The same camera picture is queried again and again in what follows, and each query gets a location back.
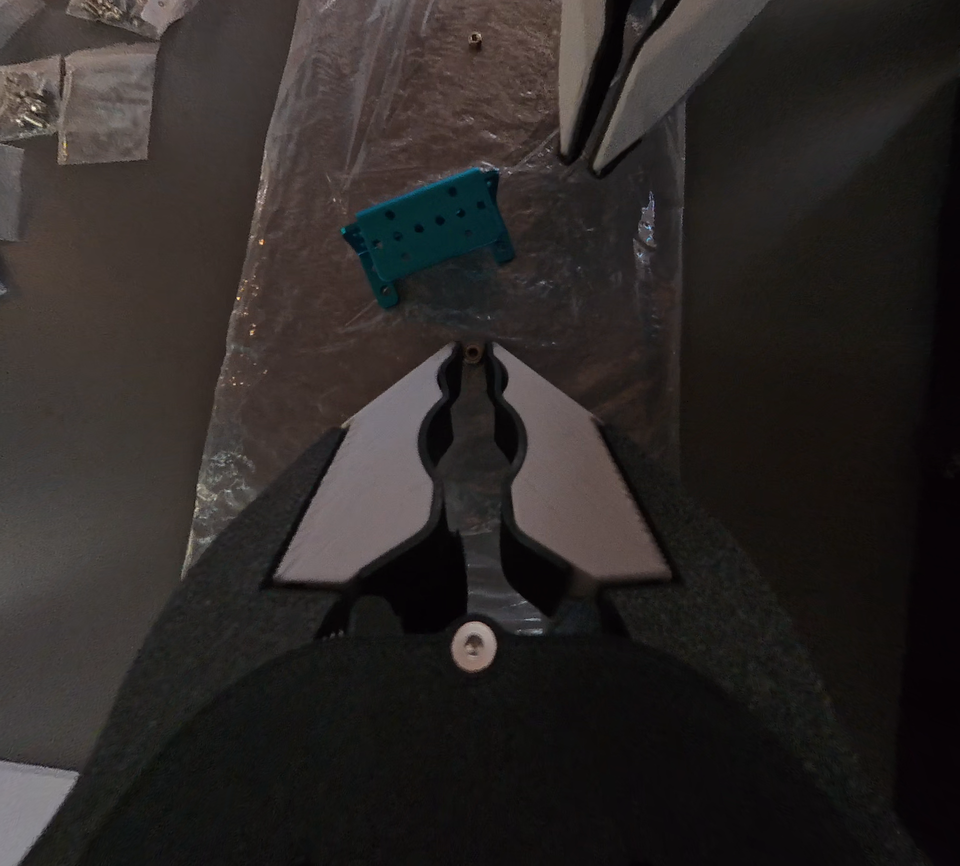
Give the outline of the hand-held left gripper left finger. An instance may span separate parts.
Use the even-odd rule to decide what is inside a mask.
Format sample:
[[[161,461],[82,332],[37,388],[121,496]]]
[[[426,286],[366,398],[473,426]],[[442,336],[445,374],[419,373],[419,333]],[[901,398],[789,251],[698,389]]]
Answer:
[[[461,380],[461,346],[447,344],[343,424],[276,583],[345,588],[437,528]]]

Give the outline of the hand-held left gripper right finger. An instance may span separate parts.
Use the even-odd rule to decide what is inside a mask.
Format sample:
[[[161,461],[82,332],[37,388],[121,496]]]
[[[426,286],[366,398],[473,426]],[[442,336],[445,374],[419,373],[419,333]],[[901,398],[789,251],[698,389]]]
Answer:
[[[503,345],[486,351],[494,440],[510,470],[503,518],[577,586],[666,583],[673,573],[602,421]]]

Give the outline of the large clear plastic bag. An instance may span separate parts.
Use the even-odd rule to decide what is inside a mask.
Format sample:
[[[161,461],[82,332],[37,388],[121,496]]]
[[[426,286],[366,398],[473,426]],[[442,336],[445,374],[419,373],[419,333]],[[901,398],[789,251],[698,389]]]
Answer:
[[[560,20],[561,0],[299,0],[187,564],[324,431],[451,341],[502,344],[677,466],[685,110],[604,178],[563,164]],[[380,307],[341,229],[471,167],[500,170],[514,259],[444,262]]]

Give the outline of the blue metal bracket large holes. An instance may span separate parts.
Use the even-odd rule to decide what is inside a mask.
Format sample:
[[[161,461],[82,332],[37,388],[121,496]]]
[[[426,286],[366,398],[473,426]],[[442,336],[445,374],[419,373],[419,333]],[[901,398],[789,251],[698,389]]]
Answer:
[[[514,259],[498,186],[498,168],[469,168],[373,205],[341,228],[380,308],[399,303],[397,281],[448,260],[483,249],[498,264]]]

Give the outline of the dark grey desk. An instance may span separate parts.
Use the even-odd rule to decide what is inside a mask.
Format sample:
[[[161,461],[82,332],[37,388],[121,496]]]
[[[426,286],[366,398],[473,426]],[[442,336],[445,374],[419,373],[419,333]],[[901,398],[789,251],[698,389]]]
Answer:
[[[2,758],[80,769],[181,578],[301,0],[200,0],[145,162],[26,149],[2,251]],[[897,733],[930,479],[958,0],[774,0],[684,108],[678,463],[796,625],[846,753],[954,864],[958,800]]]

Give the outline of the open instruction manual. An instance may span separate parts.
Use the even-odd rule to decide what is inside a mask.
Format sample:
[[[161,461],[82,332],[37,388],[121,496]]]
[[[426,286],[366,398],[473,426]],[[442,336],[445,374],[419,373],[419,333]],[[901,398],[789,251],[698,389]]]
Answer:
[[[75,771],[1,761],[2,865],[18,865],[78,777]]]

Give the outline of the pile of small screw bags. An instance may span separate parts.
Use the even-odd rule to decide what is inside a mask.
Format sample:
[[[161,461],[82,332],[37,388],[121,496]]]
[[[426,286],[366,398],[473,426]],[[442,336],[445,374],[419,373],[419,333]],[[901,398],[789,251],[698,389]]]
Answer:
[[[76,20],[139,38],[2,65],[2,241],[22,240],[25,153],[18,140],[56,136],[59,165],[148,158],[160,40],[199,0],[69,0]],[[2,45],[32,20],[43,0],[2,0]]]

